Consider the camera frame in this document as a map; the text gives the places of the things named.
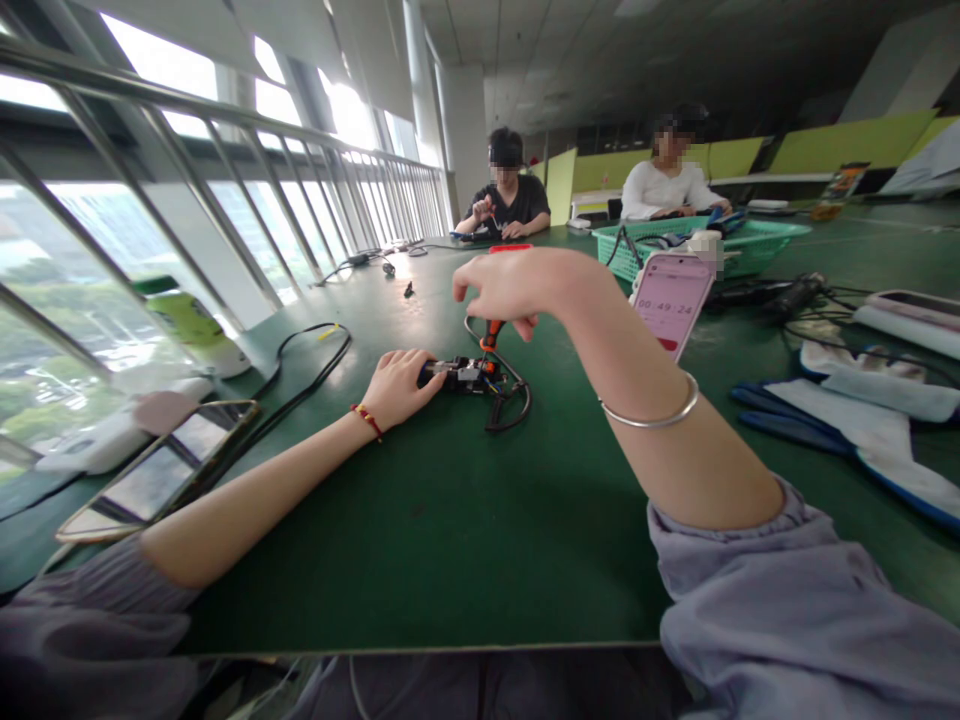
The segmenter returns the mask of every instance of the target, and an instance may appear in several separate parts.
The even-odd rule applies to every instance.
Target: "phone screen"
[[[674,360],[683,352],[711,285],[713,275],[699,258],[663,253],[647,260],[633,306]]]
[[[960,303],[951,303],[937,298],[914,295],[913,293],[884,293],[881,297],[904,305],[913,305],[924,310],[934,310],[935,312],[942,312],[944,315],[960,317]]]
[[[201,405],[60,534],[109,532],[156,519],[255,408],[249,402]]]

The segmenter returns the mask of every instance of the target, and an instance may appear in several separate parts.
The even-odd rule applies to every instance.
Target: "ceiling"
[[[631,0],[643,4],[644,0]],[[480,63],[486,123],[521,132],[856,83],[883,32],[949,0],[421,0],[444,65]]]

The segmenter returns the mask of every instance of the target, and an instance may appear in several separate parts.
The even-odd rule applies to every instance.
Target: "woman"
[[[510,319],[526,341],[539,313],[553,315],[609,403],[610,427],[650,498],[650,536],[676,602],[661,626],[666,655],[656,657],[703,690],[691,719],[960,717],[960,632],[895,594],[862,547],[842,542],[829,517],[764,467],[609,271],[581,253],[540,248],[473,259],[454,274],[454,299],[470,287],[479,291],[470,315]],[[440,376],[416,386],[430,357],[380,359],[363,403],[382,432],[440,389]],[[636,426],[661,419],[674,422]],[[190,660],[166,657],[187,630],[184,609],[377,436],[348,412],[79,569],[28,586],[0,611],[5,710],[178,717],[197,686]],[[623,653],[584,657],[339,658],[287,717],[650,718],[689,704],[676,673],[655,662],[638,673]]]
[[[496,179],[473,196],[470,212],[456,232],[472,233],[485,225],[492,235],[516,240],[550,227],[547,191],[535,175],[521,175],[523,140],[502,127],[490,135],[490,169]]]
[[[699,165],[682,162],[705,120],[702,105],[681,105],[661,119],[653,136],[653,157],[634,167],[623,184],[621,217],[690,217],[714,207],[722,207],[725,215],[733,212],[729,200],[707,187]]]

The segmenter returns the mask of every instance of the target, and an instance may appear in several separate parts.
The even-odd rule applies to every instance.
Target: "black shirt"
[[[493,211],[493,218],[500,224],[500,227],[506,227],[510,223],[517,221],[526,225],[542,212],[550,214],[550,205],[547,203],[547,191],[543,188],[543,183],[536,175],[518,175],[517,176],[517,196],[513,199],[513,205],[507,207],[507,204],[497,192],[497,184],[491,183],[473,196],[467,214],[463,219],[473,215],[473,206],[483,200],[487,195],[493,200],[496,208]],[[493,219],[488,218],[484,223],[491,232],[499,232],[493,223]]]

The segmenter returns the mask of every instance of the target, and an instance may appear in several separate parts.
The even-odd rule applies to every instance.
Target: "hand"
[[[504,240],[526,237],[527,235],[527,226],[517,220],[514,220],[500,231],[500,237]]]
[[[663,210],[658,210],[650,217],[650,219],[653,220],[656,218],[662,218],[662,217],[666,217],[667,215],[673,215],[673,214],[677,214],[680,217],[693,217],[694,215],[697,214],[697,211],[694,210],[689,205],[681,205],[680,207],[664,208]]]
[[[467,314],[487,320],[512,322],[526,342],[533,339],[540,312],[553,312],[553,300],[569,293],[585,273],[609,275],[602,265],[571,250],[534,248],[521,252],[480,255],[453,274],[453,299],[463,302],[467,288],[480,296]]]
[[[487,195],[483,200],[473,204],[473,219],[478,223],[485,222],[496,209],[497,206],[493,204],[493,198]]]
[[[727,199],[717,200],[717,202],[713,203],[710,207],[722,207],[724,217],[733,215],[733,205],[731,205]]]
[[[363,406],[373,415],[381,432],[402,423],[440,392],[443,373],[425,387],[417,387],[423,364],[436,359],[426,350],[393,350],[380,358],[363,396]]]

